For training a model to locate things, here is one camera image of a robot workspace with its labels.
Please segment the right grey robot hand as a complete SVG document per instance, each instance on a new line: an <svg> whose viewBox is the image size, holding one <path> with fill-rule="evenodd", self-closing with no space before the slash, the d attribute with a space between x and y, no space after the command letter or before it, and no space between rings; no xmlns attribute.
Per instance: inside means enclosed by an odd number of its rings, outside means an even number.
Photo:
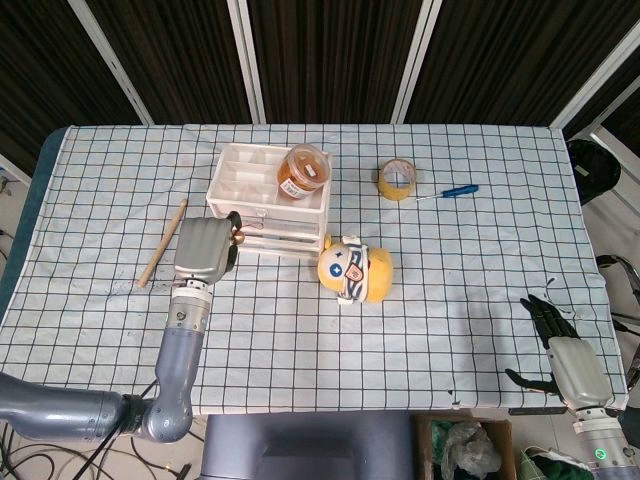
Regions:
<svg viewBox="0 0 640 480"><path fill-rule="evenodd" d="M573 412L608 406L613 399L611 383L592 346L551 303L532 294L520 303L534 322L552 379L528 380L512 369L506 369L506 375L523 389L557 395Z"/></svg>

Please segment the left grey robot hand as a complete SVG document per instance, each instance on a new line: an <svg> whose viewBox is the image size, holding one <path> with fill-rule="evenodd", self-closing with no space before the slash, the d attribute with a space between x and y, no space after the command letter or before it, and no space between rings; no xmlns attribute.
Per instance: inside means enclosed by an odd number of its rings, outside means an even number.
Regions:
<svg viewBox="0 0 640 480"><path fill-rule="evenodd" d="M241 216L231 211L224 218L186 218L181 225L174 257L177 279L213 285L231 271L243 242Z"/></svg>

